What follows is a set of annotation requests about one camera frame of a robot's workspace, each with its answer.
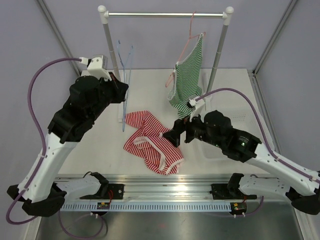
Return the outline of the white and silver clothes rack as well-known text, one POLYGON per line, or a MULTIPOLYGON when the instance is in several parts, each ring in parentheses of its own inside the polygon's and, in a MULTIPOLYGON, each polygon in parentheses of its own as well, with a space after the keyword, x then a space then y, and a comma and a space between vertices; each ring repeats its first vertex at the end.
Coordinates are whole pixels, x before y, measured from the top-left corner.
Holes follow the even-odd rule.
POLYGON ((231 6, 228 6, 224 12, 222 13, 173 13, 173 12, 109 12, 107 8, 104 5, 100 5, 97 8, 97 11, 99 12, 100 21, 103 25, 105 37, 107 40, 108 50, 110 54, 110 59, 113 66, 114 75, 119 80, 120 78, 120 72, 119 67, 117 63, 117 58, 112 42, 112 37, 110 33, 109 28, 109 18, 110 17, 120 17, 120 18, 190 18, 191 20, 193 18, 214 18, 214 19, 223 19, 223 26, 219 38, 218 47, 216 50, 213 66, 211 69, 209 82, 207 85, 207 92, 210 92, 213 87, 213 83, 216 77, 221 52, 223 49, 223 45, 225 42, 225 38, 227 35, 227 30, 230 25, 232 15, 234 13, 234 8, 231 6))

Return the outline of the blue wire hanger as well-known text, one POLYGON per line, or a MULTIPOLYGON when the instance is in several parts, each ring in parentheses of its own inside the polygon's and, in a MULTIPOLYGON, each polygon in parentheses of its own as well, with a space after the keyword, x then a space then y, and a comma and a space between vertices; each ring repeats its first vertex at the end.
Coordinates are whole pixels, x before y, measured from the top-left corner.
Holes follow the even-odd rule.
MULTIPOLYGON (((127 54, 125 60, 121 57, 121 42, 118 40, 117 42, 117 54, 120 60, 120 65, 122 67, 122 82, 130 85, 131 82, 131 75, 132 75, 132 65, 133 65, 133 58, 134 58, 134 47, 131 45, 130 50, 127 54)), ((122 106, 118 108, 118 122, 122 124, 122 132, 125 132, 126 128, 126 114, 127 114, 127 105, 128 105, 128 98, 129 98, 129 89, 126 91, 125 94, 125 101, 122 102, 122 106)))

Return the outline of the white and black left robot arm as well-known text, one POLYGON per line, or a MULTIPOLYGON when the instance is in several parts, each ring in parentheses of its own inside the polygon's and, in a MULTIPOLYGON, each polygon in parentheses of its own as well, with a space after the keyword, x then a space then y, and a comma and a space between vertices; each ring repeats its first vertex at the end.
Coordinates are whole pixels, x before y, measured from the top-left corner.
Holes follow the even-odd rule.
POLYGON ((85 75, 69 88, 69 97, 57 111, 45 137, 42 151, 23 182, 8 187, 8 195, 22 202, 24 212, 33 217, 50 217, 66 200, 100 200, 110 197, 109 181, 98 172, 69 182, 54 182, 68 155, 110 104, 125 101, 129 85, 114 75, 110 80, 85 75))

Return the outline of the green striped tank top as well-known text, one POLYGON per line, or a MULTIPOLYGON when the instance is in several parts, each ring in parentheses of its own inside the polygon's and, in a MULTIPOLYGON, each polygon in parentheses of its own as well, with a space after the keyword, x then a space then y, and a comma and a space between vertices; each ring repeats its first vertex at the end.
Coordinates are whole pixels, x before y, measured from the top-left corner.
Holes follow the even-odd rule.
POLYGON ((200 71, 203 63, 203 38, 201 33, 192 51, 187 57, 175 64, 173 73, 173 86, 167 94, 170 105, 177 110, 180 119, 191 114, 192 109, 187 106, 191 97, 198 97, 202 94, 199 87, 200 71))

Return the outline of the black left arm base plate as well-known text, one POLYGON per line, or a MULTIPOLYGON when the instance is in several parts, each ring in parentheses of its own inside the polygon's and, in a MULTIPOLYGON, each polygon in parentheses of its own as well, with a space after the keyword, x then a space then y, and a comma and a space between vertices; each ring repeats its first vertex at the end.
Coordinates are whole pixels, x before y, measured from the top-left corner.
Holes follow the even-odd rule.
POLYGON ((122 200, 125 185, 121 183, 103 184, 95 194, 80 197, 82 200, 122 200))

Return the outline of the right aluminium frame post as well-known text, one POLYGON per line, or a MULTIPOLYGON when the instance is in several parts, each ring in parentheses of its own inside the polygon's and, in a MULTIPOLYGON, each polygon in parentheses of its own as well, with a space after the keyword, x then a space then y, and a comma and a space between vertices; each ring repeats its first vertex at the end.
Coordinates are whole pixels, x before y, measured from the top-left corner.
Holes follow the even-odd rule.
POLYGON ((269 54, 271 53, 274 45, 276 44, 278 38, 280 37, 286 23, 288 22, 292 12, 294 11, 298 0, 290 0, 283 15, 281 16, 278 24, 276 25, 276 28, 274 29, 265 49, 262 52, 262 55, 260 56, 257 64, 255 65, 254 69, 252 70, 252 74, 254 77, 256 77, 261 70, 263 64, 267 60, 269 54))

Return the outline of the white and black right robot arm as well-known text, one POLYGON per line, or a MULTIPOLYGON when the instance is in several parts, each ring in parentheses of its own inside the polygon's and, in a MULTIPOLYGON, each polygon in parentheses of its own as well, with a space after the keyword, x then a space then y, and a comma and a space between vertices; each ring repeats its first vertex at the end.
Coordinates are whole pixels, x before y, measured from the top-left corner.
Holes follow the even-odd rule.
POLYGON ((273 176, 259 178, 234 173, 226 189, 230 197, 284 198, 303 213, 319 214, 320 173, 276 153, 251 133, 234 128, 231 120, 221 112, 211 111, 204 118, 177 119, 163 137, 177 148, 182 133, 185 133, 185 143, 197 139, 219 148, 231 160, 258 167, 273 176))

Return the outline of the left aluminium frame post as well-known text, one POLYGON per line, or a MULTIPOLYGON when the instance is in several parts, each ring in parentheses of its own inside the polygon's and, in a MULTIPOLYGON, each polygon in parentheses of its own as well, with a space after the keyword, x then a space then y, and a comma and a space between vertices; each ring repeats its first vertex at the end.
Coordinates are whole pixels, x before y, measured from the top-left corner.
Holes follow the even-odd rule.
POLYGON ((69 48, 69 46, 67 45, 60 29, 59 26, 56 23, 56 20, 53 16, 53 14, 51 13, 51 10, 48 6, 48 4, 46 3, 45 0, 35 0, 35 3, 37 4, 40 12, 42 13, 45 21, 47 22, 47 24, 49 25, 50 30, 52 31, 55 40, 57 41, 58 45, 60 46, 63 54, 65 57, 68 58, 73 58, 73 54, 69 48))

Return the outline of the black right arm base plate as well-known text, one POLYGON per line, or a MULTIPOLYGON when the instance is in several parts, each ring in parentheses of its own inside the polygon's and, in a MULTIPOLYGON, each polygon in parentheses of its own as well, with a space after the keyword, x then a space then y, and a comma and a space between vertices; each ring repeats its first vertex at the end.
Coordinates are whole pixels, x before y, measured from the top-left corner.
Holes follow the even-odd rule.
POLYGON ((209 193, 214 200, 256 200, 258 198, 255 194, 246 195, 227 183, 213 183, 210 187, 209 193))

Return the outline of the aluminium frame post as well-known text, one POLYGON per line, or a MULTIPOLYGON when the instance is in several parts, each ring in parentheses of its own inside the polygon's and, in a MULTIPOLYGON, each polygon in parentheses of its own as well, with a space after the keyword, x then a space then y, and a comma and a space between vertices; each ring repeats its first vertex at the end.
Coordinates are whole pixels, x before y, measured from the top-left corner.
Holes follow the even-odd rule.
POLYGON ((261 70, 263 64, 267 60, 269 54, 271 53, 274 45, 276 44, 278 38, 280 37, 286 23, 288 22, 292 12, 294 11, 298 0, 290 0, 283 15, 281 16, 278 24, 276 25, 276 28, 274 29, 265 49, 262 52, 262 55, 260 56, 257 64, 255 65, 254 69, 252 70, 252 74, 254 77, 256 77, 261 70))
POLYGON ((59 26, 56 23, 56 20, 53 16, 53 14, 51 13, 51 10, 48 6, 48 4, 46 3, 45 0, 35 0, 35 3, 37 4, 40 12, 42 13, 45 21, 47 22, 47 24, 49 25, 50 30, 52 31, 55 40, 57 41, 58 45, 60 46, 63 54, 65 57, 68 58, 73 58, 73 54, 69 48, 69 46, 67 45, 60 29, 59 26))

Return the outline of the red striped tank top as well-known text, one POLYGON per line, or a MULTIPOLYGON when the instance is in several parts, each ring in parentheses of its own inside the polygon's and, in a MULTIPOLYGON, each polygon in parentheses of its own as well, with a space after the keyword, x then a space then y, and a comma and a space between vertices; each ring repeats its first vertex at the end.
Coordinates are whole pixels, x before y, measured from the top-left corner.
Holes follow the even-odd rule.
POLYGON ((136 129, 123 149, 144 160, 146 167, 159 175, 173 175, 180 171, 184 156, 163 134, 166 128, 150 111, 142 110, 125 115, 125 123, 136 129))

